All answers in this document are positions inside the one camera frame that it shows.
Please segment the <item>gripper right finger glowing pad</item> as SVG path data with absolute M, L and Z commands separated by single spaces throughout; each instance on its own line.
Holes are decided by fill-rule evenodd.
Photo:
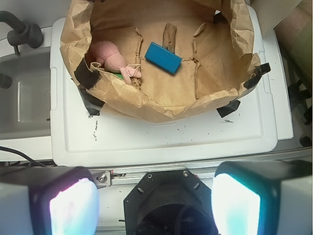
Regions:
M 226 161 L 215 172 L 212 212 L 222 235 L 311 235 L 313 164 Z

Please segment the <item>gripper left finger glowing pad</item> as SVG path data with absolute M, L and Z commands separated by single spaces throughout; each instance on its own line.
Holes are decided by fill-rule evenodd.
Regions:
M 2 235 L 93 235 L 98 218 L 99 193 L 87 168 L 1 168 Z

